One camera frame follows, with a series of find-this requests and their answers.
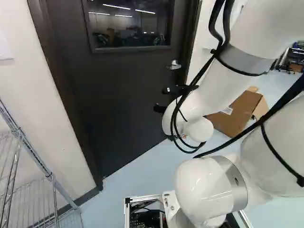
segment label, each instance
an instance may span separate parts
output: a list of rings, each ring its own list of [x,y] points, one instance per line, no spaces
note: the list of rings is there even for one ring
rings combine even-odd
[[[223,111],[221,111],[221,113],[225,113],[227,115],[231,115],[232,111],[233,111],[233,108],[227,107]]]

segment metal wire rack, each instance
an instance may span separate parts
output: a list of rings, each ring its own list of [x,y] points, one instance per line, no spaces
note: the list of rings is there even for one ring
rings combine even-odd
[[[81,211],[47,168],[0,100],[11,132],[0,133],[0,228],[83,228]],[[45,177],[15,186],[24,148]],[[57,208],[57,197],[69,207]]]

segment ceiling light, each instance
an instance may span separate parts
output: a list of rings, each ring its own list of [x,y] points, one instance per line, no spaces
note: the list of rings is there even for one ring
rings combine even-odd
[[[109,13],[97,13],[97,12],[89,12],[89,13],[93,13],[93,14],[102,14],[102,15],[111,15]]]
[[[114,6],[114,5],[108,5],[108,4],[103,4],[103,6],[108,6],[108,7],[114,7],[114,8],[121,8],[121,9],[125,9],[125,10],[130,10],[130,8],[120,7],[120,6]]]
[[[126,17],[126,18],[132,18],[132,17],[133,17],[133,16],[119,15],[119,14],[115,14],[115,16],[118,16],[118,17]]]
[[[139,9],[137,9],[137,10],[135,10],[135,11],[138,11],[138,12],[143,12],[143,13],[151,13],[151,14],[155,14],[154,12],[150,12],[150,11],[144,11],[144,10],[139,10]]]

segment door frame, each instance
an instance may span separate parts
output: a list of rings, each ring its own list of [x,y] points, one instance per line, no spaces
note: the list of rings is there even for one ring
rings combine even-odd
[[[78,139],[87,165],[91,171],[93,179],[101,191],[103,189],[103,176],[97,169],[93,151],[88,146],[88,135],[84,129],[84,119],[81,116],[76,94],[69,82],[69,75],[66,73],[62,54],[58,48],[51,19],[48,14],[47,0],[27,0],[29,11],[31,13],[34,26],[47,60],[48,67],[53,76],[55,85],[65,107],[68,118],[72,124],[75,135]],[[187,74],[190,66],[191,54],[193,49],[196,27],[199,17],[199,8],[202,0],[188,1],[188,15],[184,22],[185,34],[183,38],[183,48],[180,53],[180,63],[183,66],[179,74],[185,75],[178,83],[184,84],[187,80]],[[87,41],[88,48],[92,49],[91,42]]]

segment cardboard box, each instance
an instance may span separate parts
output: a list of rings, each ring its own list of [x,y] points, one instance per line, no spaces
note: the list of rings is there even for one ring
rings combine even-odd
[[[295,72],[301,73],[303,71],[303,66],[300,64],[291,63],[289,68]]]
[[[207,119],[215,129],[235,137],[244,130],[253,115],[260,119],[269,110],[265,98],[257,90],[257,87],[250,87],[225,110],[207,115]]]

